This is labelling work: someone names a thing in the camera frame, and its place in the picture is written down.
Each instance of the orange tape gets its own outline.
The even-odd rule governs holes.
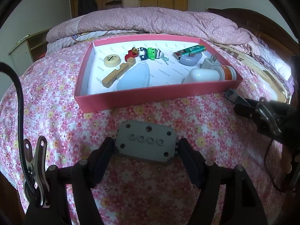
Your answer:
[[[229,67],[221,66],[224,70],[225,80],[232,80],[232,73]]]

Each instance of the white cylinder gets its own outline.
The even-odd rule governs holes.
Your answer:
[[[195,68],[192,69],[184,80],[184,84],[197,82],[219,81],[220,74],[216,70]]]

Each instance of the gray mounting plate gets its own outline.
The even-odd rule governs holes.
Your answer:
[[[115,143],[119,154],[157,162],[173,158],[175,145],[173,128],[134,120],[122,123]]]

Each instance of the wooden headboard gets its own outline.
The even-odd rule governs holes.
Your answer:
[[[238,27],[248,29],[264,40],[288,64],[290,56],[300,55],[299,44],[281,26],[258,12],[242,8],[208,8],[207,11],[232,20]]]

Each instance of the pink comforter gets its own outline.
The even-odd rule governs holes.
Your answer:
[[[52,28],[47,41],[51,43],[80,33],[116,29],[184,35],[224,45],[245,44],[253,37],[248,30],[238,28],[236,23],[217,14],[138,7],[101,10],[70,19]]]
[[[268,138],[256,132],[249,120],[234,114],[233,104],[223,95],[210,94],[146,103],[84,114],[74,100],[74,87],[89,43],[60,49],[35,62],[20,77],[24,92],[24,137],[35,149],[40,135],[48,140],[46,167],[74,165],[99,148],[106,136],[115,137],[126,119],[173,127],[195,150],[218,165],[243,164],[262,200],[268,218],[280,209],[284,196],[272,187],[263,167]],[[243,76],[239,92],[251,99],[270,97],[256,73],[213,46]],[[0,103],[0,171],[17,186],[22,206],[23,174],[17,143],[17,96],[14,86]],[[279,173],[281,145],[273,144],[268,166]],[[213,224],[217,224],[224,187]],[[92,191],[105,224],[186,224],[199,190],[189,181],[180,159],[167,165],[149,164],[114,156],[100,184]],[[78,223],[72,187],[68,186],[71,218]]]

